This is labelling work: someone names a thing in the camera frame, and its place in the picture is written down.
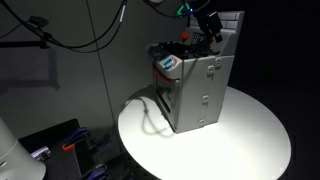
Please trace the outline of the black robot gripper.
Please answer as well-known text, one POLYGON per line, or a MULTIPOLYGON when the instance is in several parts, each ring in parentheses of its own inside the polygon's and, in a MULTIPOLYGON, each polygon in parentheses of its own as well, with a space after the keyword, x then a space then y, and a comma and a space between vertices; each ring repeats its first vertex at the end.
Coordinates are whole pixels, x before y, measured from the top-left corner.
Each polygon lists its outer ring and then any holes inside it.
POLYGON ((218 12, 197 12, 195 14, 200 30, 207 38, 214 37, 217 43, 223 40, 221 29, 223 28, 218 12))

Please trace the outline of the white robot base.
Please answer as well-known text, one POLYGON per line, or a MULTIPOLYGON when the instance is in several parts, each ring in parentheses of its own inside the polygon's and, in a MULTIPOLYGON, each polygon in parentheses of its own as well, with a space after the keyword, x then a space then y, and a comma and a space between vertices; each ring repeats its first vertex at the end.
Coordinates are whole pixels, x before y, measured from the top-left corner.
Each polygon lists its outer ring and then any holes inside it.
POLYGON ((43 180, 46 166, 34 159, 0 118, 0 180, 43 180))

